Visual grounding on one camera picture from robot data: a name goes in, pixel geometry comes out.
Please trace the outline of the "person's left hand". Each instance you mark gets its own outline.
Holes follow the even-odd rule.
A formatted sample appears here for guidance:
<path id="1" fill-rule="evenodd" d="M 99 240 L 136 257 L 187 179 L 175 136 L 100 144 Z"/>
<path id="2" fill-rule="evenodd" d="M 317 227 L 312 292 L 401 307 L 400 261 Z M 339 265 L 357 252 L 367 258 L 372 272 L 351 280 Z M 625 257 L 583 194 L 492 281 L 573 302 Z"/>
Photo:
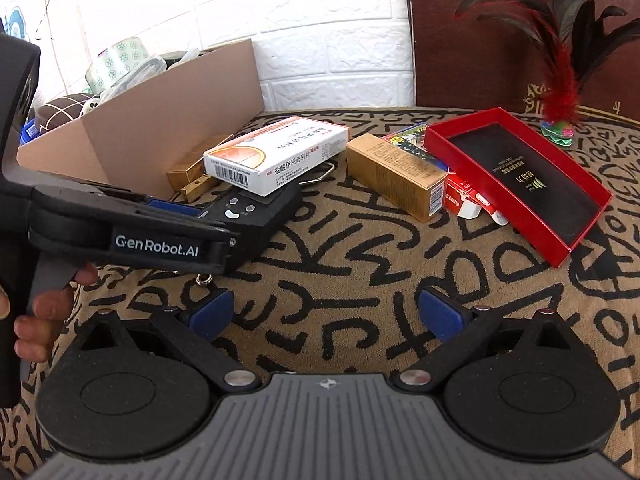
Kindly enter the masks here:
<path id="1" fill-rule="evenodd" d="M 6 286 L 10 278 L 13 278 L 12 271 L 17 269 L 17 263 L 1 263 L 1 321 L 11 313 L 9 289 Z M 91 262 L 79 269 L 74 276 L 74 281 L 82 286 L 90 286 L 97 279 L 98 268 Z M 32 303 L 32 314 L 20 315 L 13 323 L 12 332 L 17 338 L 13 346 L 15 354 L 28 362 L 46 362 L 65 320 L 72 313 L 73 304 L 74 293 L 70 285 L 39 294 Z"/>

